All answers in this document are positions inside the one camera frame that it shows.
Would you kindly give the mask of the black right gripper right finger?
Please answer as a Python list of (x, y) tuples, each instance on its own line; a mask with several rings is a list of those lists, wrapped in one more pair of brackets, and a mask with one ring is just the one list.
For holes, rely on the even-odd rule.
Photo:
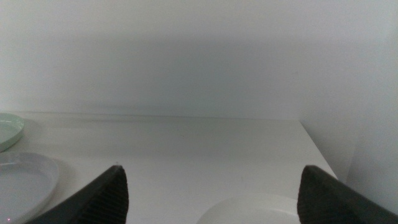
[(305, 166), (298, 192), (300, 223), (397, 224), (397, 215), (317, 166)]

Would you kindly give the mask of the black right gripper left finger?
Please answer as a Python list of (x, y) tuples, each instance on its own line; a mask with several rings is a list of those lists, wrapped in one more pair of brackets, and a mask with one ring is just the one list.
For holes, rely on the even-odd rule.
[(127, 177), (117, 165), (28, 224), (126, 223), (128, 209)]

